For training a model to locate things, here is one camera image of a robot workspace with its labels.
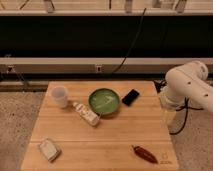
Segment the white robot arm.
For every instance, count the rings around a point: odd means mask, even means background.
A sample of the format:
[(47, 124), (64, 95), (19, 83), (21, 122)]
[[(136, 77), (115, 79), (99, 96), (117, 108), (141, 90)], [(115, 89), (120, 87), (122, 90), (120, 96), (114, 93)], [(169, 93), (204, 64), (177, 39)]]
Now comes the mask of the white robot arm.
[(208, 68), (201, 61), (192, 61), (170, 69), (165, 80), (167, 85), (161, 89), (159, 99), (163, 117), (170, 125), (176, 115), (175, 110), (189, 98), (213, 114), (213, 87), (206, 83)]

